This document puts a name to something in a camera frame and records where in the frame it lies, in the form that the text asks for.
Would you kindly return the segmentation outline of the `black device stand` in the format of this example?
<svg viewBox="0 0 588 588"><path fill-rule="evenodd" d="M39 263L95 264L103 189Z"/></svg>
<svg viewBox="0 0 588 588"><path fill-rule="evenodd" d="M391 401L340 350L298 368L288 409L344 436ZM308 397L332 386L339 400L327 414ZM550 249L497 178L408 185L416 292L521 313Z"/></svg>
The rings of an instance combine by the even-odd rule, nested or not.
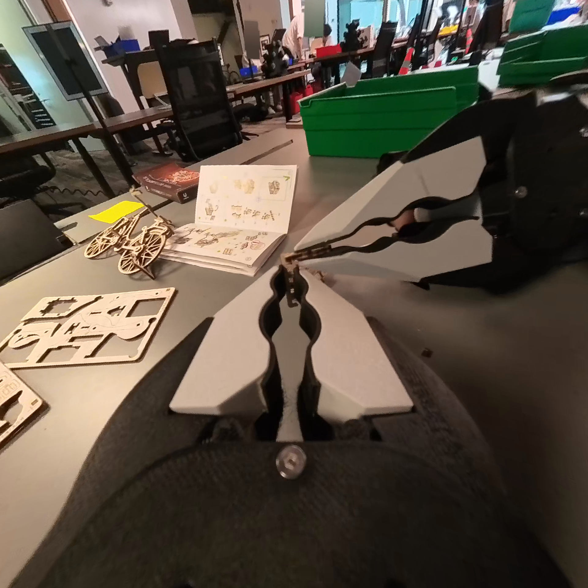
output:
<svg viewBox="0 0 588 588"><path fill-rule="evenodd" d="M280 40L271 40L262 54L262 73L265 79L283 77L288 74L292 56L288 48L284 48Z"/></svg>
<svg viewBox="0 0 588 588"><path fill-rule="evenodd" d="M343 32L342 40L340 42L341 51L343 53L356 52L369 43L364 35L364 30L359 25L360 22L358 19L354 19L345 25L345 31Z"/></svg>

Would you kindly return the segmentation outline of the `large wooden part sheet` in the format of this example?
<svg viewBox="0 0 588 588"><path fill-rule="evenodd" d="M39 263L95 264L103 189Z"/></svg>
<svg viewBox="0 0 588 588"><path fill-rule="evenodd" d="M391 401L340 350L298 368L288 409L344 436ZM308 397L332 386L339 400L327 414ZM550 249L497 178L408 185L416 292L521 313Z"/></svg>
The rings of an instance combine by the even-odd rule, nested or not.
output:
<svg viewBox="0 0 588 588"><path fill-rule="evenodd" d="M42 298L1 339L1 361L11 369L137 362L176 292L155 288Z"/></svg>

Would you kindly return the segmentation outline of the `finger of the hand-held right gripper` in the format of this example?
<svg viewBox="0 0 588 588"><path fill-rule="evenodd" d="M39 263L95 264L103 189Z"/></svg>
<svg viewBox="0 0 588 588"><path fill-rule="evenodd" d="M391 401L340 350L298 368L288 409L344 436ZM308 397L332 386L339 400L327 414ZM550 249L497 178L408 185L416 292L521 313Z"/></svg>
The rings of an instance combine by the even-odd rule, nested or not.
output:
<svg viewBox="0 0 588 588"><path fill-rule="evenodd" d="M350 235L367 221L395 219L417 202L453 202L472 194L486 165L480 136L407 163L396 162L319 221L296 252Z"/></svg>
<svg viewBox="0 0 588 588"><path fill-rule="evenodd" d="M406 225L370 245L314 247L298 254L298 267L334 275L425 278L489 263L493 237L474 217L450 217Z"/></svg>

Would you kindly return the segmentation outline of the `yellow sticky note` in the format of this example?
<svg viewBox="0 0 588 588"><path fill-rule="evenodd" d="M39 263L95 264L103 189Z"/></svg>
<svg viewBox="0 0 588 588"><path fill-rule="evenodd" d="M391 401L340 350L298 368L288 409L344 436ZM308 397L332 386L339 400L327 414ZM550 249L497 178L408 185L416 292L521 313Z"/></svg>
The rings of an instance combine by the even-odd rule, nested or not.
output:
<svg viewBox="0 0 588 588"><path fill-rule="evenodd" d="M131 213L141 210L144 207L145 206L141 202L121 201L99 213L88 215L88 217L101 223L113 224L123 217L127 217Z"/></svg>

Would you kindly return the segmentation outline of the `wooden bicycle model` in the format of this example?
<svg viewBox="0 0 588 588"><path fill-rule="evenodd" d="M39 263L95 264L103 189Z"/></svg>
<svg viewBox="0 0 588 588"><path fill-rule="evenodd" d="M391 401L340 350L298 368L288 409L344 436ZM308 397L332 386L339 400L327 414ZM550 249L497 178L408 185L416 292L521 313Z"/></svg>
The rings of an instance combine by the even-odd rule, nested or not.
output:
<svg viewBox="0 0 588 588"><path fill-rule="evenodd" d="M176 228L143 200L140 188L131 188L130 194L143 207L137 214L125 215L97 234L86 246L84 257L94 260L117 254L121 274L141 273L155 280L152 265L159 259Z"/></svg>

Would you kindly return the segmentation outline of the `open instruction booklet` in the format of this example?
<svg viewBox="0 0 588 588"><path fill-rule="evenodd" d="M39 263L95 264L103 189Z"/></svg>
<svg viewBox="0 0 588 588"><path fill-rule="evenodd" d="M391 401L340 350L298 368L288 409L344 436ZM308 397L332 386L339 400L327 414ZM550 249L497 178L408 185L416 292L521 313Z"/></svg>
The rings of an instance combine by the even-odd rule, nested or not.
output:
<svg viewBox="0 0 588 588"><path fill-rule="evenodd" d="M252 277L289 231L297 165L208 165L199 170L195 220L161 258Z"/></svg>

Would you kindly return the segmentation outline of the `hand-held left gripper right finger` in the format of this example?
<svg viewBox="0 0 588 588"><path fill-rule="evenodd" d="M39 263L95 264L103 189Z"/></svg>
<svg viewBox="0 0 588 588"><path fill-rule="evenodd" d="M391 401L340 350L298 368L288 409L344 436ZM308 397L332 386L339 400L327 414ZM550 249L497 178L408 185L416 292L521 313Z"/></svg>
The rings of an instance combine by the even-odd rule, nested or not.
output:
<svg viewBox="0 0 588 588"><path fill-rule="evenodd" d="M365 315L308 270L299 275L306 287L300 309L317 325L309 335L316 414L359 419L411 411L413 401Z"/></svg>

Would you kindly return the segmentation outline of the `black mesh office chair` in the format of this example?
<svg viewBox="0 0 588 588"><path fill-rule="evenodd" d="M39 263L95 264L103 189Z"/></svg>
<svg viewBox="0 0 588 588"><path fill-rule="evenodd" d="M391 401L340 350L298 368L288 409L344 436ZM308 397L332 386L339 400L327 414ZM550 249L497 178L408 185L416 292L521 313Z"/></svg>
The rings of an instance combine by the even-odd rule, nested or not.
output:
<svg viewBox="0 0 588 588"><path fill-rule="evenodd" d="M194 163L241 145L216 40L173 40L155 53L173 111L169 138L179 157Z"/></svg>

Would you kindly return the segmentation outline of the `dark cardboard box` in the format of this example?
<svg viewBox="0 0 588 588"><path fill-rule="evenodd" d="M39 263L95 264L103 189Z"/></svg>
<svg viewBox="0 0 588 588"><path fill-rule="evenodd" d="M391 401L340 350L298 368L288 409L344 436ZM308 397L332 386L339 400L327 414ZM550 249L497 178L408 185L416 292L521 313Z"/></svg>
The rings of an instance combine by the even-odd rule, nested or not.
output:
<svg viewBox="0 0 588 588"><path fill-rule="evenodd" d="M134 179L149 193L184 204L196 199L200 172L173 162L141 170Z"/></svg>

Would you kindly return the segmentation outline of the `dark wooden desk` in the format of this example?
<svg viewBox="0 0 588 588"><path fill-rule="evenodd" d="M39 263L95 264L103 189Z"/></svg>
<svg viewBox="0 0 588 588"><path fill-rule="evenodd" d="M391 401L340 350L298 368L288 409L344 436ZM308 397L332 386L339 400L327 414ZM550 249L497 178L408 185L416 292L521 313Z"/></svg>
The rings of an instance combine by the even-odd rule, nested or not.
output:
<svg viewBox="0 0 588 588"><path fill-rule="evenodd" d="M290 100L290 97L292 95L291 85L299 79L305 81L306 77L310 73L311 69L298 70L280 77L261 79L250 83L239 83L235 85L229 85L226 87L227 96L229 99L234 100L238 98L245 98L247 96L253 96L257 93L270 91L275 87L281 87L283 94L282 112L286 122L290 122L293 116L293 108Z"/></svg>
<svg viewBox="0 0 588 588"><path fill-rule="evenodd" d="M135 129L153 121L165 119L173 120L174 114L170 106L151 107L128 114L110 117L102 121L92 121L76 126L65 124L50 128L31 130L22 134L1 138L1 156L33 156L59 149L63 143L72 141L76 145L86 167L91 171L107 199L116 197L112 187L100 171L92 156L80 143L82 138L97 138L107 148L111 158L123 176L128 187L136 186L136 181L130 165L123 155L121 148L114 139L115 134Z"/></svg>

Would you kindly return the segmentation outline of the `framed board on stand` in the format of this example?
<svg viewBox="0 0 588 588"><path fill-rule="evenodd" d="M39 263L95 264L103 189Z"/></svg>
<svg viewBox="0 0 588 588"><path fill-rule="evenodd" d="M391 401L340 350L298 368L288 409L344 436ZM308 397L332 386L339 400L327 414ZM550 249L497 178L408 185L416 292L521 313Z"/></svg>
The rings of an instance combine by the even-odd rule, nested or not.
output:
<svg viewBox="0 0 588 588"><path fill-rule="evenodd" d="M27 39L68 101L85 99L98 121L102 142L130 188L136 187L131 167L109 129L96 96L109 93L76 25L72 21L22 28Z"/></svg>

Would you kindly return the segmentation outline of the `green plastic bin stack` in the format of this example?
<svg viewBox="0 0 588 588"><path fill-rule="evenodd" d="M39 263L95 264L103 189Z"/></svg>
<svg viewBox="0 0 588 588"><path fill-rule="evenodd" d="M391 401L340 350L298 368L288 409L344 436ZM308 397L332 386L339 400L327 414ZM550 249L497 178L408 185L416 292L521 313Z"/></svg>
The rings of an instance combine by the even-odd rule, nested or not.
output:
<svg viewBox="0 0 588 588"><path fill-rule="evenodd" d="M587 68L587 24L519 36L504 46L497 67L499 87L543 85Z"/></svg>
<svg viewBox="0 0 588 588"><path fill-rule="evenodd" d="M379 159L409 151L479 96L477 66L341 83L298 101L311 156Z"/></svg>

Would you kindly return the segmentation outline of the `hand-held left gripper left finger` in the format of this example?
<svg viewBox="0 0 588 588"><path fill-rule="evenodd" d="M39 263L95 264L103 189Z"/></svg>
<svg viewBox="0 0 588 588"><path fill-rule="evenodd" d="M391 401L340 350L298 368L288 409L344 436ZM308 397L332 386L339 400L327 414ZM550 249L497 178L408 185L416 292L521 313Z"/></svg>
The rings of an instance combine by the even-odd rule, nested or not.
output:
<svg viewBox="0 0 588 588"><path fill-rule="evenodd" d="M261 275L213 317L173 396L174 413L259 417L282 401L273 336L282 324L283 270Z"/></svg>

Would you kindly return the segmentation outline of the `small wooden model part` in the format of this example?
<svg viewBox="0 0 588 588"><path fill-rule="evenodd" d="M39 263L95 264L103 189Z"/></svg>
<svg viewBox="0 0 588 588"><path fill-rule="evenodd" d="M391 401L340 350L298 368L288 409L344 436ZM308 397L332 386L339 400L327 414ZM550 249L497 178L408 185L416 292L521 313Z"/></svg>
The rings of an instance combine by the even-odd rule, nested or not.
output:
<svg viewBox="0 0 588 588"><path fill-rule="evenodd" d="M302 262L319 259L326 256L331 251L331 246L314 246L303 249L298 252L287 252L281 254L281 268L285 280L285 294L288 299L290 307L303 305L310 306L311 303L307 299L307 295L311 290L311 286L316 283L325 285L325 272L321 270L311 269L310 275L312 279L304 277L300 274L300 265Z"/></svg>

